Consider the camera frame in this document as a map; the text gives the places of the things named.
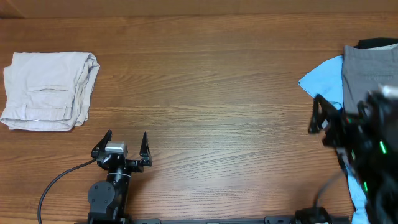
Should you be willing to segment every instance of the gray cloth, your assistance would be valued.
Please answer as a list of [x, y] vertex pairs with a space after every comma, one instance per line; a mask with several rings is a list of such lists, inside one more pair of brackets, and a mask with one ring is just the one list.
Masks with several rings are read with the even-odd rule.
[[389, 50], [344, 47], [343, 101], [347, 113], [358, 114], [357, 104], [379, 84], [398, 86], [398, 47]]

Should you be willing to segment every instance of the light blue fabric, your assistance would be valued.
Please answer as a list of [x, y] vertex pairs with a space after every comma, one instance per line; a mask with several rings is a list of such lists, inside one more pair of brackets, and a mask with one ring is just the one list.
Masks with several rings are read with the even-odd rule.
[[343, 107], [343, 56], [337, 56], [323, 62], [306, 76], [298, 84], [312, 97], [321, 94], [335, 108]]
[[[343, 107], [342, 69], [343, 56], [337, 56], [323, 62], [304, 76], [298, 84], [312, 97], [321, 94], [336, 109], [340, 109]], [[348, 172], [347, 178], [349, 194], [356, 209], [352, 224], [367, 224], [369, 221], [365, 210], [366, 197], [362, 187], [352, 173]]]

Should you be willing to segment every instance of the green led indicator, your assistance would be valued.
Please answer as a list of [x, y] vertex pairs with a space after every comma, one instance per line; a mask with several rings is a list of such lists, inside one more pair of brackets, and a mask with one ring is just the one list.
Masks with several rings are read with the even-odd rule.
[[383, 154], [387, 153], [386, 146], [384, 145], [383, 141], [380, 141], [380, 148], [381, 148], [381, 151], [383, 152]]
[[368, 185], [366, 184], [366, 182], [363, 183], [363, 188], [365, 189], [365, 192], [368, 192]]

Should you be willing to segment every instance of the wooden table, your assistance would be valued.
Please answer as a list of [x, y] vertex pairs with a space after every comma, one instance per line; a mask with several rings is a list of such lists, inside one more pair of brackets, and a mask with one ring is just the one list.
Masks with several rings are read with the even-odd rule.
[[[154, 165], [134, 174], [134, 218], [259, 218], [309, 207], [339, 170], [309, 136], [312, 99], [298, 80], [359, 39], [397, 37], [398, 14], [278, 14], [0, 21], [0, 67], [13, 52], [93, 52], [101, 69], [90, 118], [69, 132], [0, 125], [0, 223], [37, 223], [47, 184], [90, 159], [108, 129], [138, 158], [144, 131]], [[1, 109], [6, 104], [0, 82]], [[88, 213], [90, 165], [46, 196], [44, 223]], [[351, 215], [345, 180], [323, 196]]]

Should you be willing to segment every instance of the folded white clothing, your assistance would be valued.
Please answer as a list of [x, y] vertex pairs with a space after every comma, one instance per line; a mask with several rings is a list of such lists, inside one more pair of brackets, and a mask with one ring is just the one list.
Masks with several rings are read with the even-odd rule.
[[14, 53], [4, 68], [9, 129], [68, 131], [88, 119], [100, 69], [91, 53]]

